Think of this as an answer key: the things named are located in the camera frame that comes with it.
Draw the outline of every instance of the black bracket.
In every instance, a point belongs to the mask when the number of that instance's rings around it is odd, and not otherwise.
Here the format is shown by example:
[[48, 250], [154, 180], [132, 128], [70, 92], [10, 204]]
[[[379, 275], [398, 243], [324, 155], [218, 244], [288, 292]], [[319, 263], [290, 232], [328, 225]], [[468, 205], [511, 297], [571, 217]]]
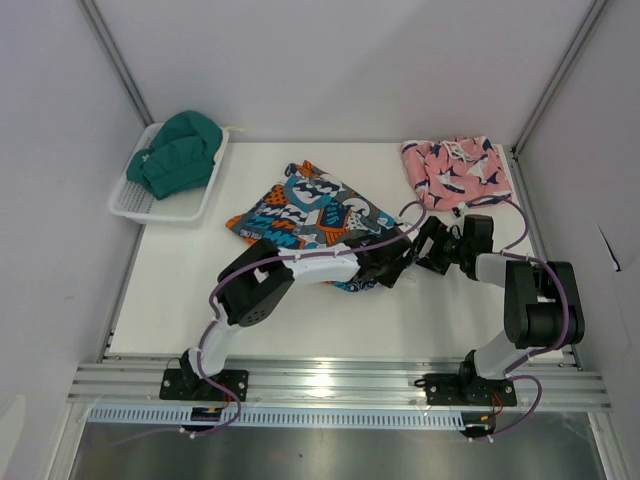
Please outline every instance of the black bracket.
[[463, 386], [459, 375], [429, 373], [416, 380], [414, 385], [424, 389], [428, 405], [492, 407], [493, 394], [500, 398], [505, 407], [518, 404], [513, 382], [509, 380], [476, 377], [471, 384]]
[[[249, 372], [247, 370], [222, 370], [211, 379], [235, 393], [241, 402], [247, 399]], [[196, 385], [187, 385], [179, 368], [168, 368], [160, 385], [161, 400], [195, 400], [203, 402], [224, 402], [226, 395], [217, 388], [199, 379]]]

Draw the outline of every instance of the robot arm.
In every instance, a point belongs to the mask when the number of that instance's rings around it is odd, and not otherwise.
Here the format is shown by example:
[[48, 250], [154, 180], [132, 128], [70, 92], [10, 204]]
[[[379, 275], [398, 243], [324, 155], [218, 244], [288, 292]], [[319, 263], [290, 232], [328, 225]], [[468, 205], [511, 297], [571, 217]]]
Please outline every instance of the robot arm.
[[[474, 389], [504, 385], [510, 365], [530, 350], [547, 348], [557, 341], [564, 320], [558, 292], [544, 269], [492, 253], [491, 217], [468, 215], [459, 223], [448, 227], [430, 217], [415, 234], [381, 248], [371, 246], [397, 236], [398, 229], [332, 249], [313, 250], [312, 256], [306, 256], [308, 252], [277, 248], [268, 240], [256, 242], [219, 275], [223, 288], [214, 290], [210, 299], [219, 311], [217, 323], [198, 347], [182, 356], [185, 383], [195, 389], [203, 374], [217, 375], [224, 367], [235, 335], [269, 316], [294, 282], [377, 280], [391, 288], [401, 272], [413, 263], [441, 275], [453, 263], [472, 280], [504, 288], [504, 330], [485, 347], [471, 351], [456, 378], [451, 379], [451, 374], [425, 375], [416, 386], [442, 390], [445, 395], [433, 396], [431, 403], [447, 405], [451, 404], [446, 403], [450, 397], [447, 390], [456, 389], [455, 399], [459, 399], [461, 392], [462, 398], [467, 398], [469, 394], [475, 395]], [[578, 343], [584, 334], [584, 320], [573, 269], [564, 262], [549, 265], [560, 277], [569, 302], [570, 325], [562, 345]], [[447, 379], [446, 385], [442, 384], [443, 378]]]

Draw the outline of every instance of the metal extrusion frame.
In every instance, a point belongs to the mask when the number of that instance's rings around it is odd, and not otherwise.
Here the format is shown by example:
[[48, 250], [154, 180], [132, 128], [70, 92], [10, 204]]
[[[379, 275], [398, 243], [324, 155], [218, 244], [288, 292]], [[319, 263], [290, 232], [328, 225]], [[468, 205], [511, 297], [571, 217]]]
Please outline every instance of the metal extrusion frame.
[[[565, 361], [542, 360], [520, 370], [536, 376], [544, 396], [539, 411], [609, 412], [611, 405], [600, 374], [578, 371]], [[71, 403], [127, 405], [215, 406], [207, 402], [160, 400], [160, 384], [166, 359], [116, 360], [82, 364], [69, 393]], [[340, 409], [376, 411], [483, 411], [482, 407], [433, 407], [426, 404], [424, 391], [413, 382], [425, 373], [455, 372], [459, 361], [390, 362], [336, 359], [233, 358], [227, 367], [249, 371], [245, 406], [248, 408]], [[521, 381], [516, 387], [518, 405], [506, 411], [527, 411], [537, 387]]]

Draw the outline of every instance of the colorful patterned cloth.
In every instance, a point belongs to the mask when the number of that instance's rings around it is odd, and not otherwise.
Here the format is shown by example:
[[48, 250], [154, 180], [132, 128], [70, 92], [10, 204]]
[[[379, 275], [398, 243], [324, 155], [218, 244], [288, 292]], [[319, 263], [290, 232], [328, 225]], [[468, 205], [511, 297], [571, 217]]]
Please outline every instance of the colorful patterned cloth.
[[[250, 244], [268, 238], [279, 247], [308, 250], [380, 234], [393, 224], [391, 216], [305, 160], [302, 165], [289, 164], [280, 181], [251, 210], [230, 219], [227, 227]], [[333, 284], [358, 292], [377, 282]]]
[[[451, 210], [481, 195], [511, 196], [498, 151], [487, 137], [404, 142], [402, 164], [411, 188], [430, 210]], [[488, 199], [473, 206], [498, 202]]]

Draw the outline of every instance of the green towel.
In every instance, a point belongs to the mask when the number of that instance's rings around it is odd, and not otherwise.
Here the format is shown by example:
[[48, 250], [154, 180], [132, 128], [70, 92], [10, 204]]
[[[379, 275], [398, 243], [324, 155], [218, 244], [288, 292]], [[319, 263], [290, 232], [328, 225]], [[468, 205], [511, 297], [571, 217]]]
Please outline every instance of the green towel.
[[158, 200], [204, 187], [221, 144], [222, 129], [213, 121], [198, 112], [179, 113], [167, 120], [149, 148], [136, 152], [127, 180], [141, 184]]

